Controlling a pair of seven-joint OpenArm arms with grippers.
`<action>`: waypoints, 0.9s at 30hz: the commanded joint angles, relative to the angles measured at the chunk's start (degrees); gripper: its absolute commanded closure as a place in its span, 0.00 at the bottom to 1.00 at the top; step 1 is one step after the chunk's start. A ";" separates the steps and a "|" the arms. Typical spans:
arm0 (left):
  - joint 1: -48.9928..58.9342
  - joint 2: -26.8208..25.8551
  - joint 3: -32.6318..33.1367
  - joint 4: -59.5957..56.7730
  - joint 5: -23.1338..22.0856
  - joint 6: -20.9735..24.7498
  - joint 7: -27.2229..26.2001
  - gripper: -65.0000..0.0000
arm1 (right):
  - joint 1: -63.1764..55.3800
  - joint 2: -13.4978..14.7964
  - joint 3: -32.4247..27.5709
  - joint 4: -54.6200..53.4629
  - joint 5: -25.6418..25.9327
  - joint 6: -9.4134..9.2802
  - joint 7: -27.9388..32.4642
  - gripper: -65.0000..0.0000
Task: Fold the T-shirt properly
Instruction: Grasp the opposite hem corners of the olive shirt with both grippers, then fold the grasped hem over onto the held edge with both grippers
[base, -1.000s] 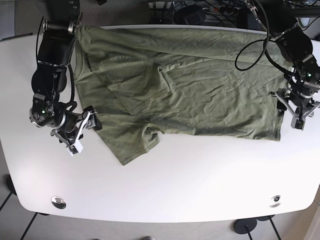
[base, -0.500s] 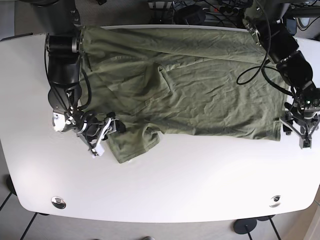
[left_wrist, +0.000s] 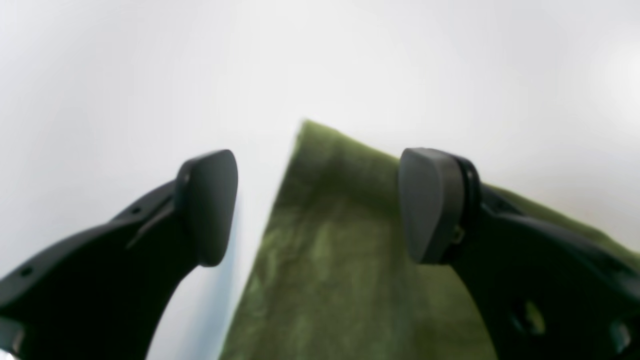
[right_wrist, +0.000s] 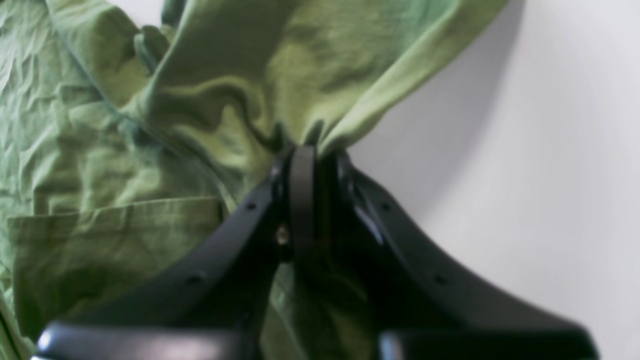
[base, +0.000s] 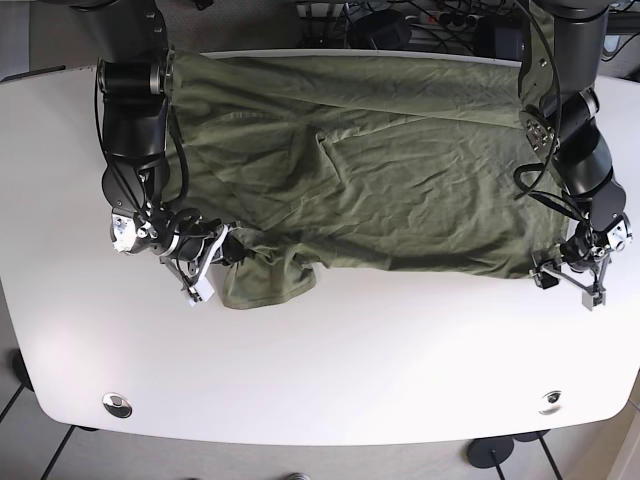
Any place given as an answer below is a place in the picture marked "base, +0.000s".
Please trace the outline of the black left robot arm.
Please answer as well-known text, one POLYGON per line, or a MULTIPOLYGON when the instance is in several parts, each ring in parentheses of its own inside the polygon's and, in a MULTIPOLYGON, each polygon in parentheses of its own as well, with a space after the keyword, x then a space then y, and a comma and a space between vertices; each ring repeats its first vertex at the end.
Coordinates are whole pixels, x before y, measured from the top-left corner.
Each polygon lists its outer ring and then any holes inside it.
POLYGON ((519 118, 538 157, 514 181, 530 197, 575 221, 572 236, 532 256, 536 285, 565 280, 586 308, 604 304, 612 253, 632 239, 626 193, 598 129, 595 81, 607 30, 606 1, 519 1, 526 19, 518 78, 519 118))

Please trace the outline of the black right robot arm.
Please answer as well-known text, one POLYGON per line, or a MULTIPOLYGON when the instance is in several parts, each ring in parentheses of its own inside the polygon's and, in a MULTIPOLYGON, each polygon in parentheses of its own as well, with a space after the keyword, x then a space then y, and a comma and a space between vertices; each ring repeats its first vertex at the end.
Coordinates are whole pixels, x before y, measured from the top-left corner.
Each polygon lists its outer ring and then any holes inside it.
POLYGON ((190 173, 171 105, 175 51, 164 17, 153 1, 67 5, 98 51, 94 119, 113 247, 155 254, 191 304, 206 302, 215 292, 210 266, 236 263, 244 251, 231 235, 234 224, 206 222, 182 205, 190 173))

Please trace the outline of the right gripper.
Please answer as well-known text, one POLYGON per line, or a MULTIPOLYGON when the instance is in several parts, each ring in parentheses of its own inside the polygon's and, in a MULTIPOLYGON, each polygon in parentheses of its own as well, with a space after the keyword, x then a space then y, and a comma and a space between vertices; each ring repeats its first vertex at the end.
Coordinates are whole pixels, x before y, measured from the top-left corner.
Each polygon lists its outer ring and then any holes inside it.
POLYGON ((151 213, 153 216, 145 220, 140 214, 114 209, 114 250, 126 255, 151 252, 180 281, 184 294, 188 286, 207 277, 211 265, 234 265, 247 257, 244 245, 231 235, 231 224, 218 219, 203 222, 196 208, 174 214, 163 210, 151 213))

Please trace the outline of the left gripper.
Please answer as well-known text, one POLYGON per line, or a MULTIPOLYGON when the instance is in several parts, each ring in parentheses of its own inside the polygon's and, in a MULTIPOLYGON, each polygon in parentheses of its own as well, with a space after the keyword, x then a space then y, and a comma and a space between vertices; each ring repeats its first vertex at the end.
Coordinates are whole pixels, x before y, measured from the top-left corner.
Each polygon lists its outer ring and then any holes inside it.
POLYGON ((578 223, 573 235, 557 245, 556 254, 550 250, 541 250, 532 254, 533 268, 530 276, 538 288, 547 290, 566 281, 583 291, 590 286, 598 286, 606 291, 604 279, 611 255, 624 250, 630 243, 630 222, 625 214, 614 218, 604 231, 597 232, 585 222, 578 223), (585 285, 576 278, 563 272, 567 266, 572 272, 589 272, 592 283, 585 285))

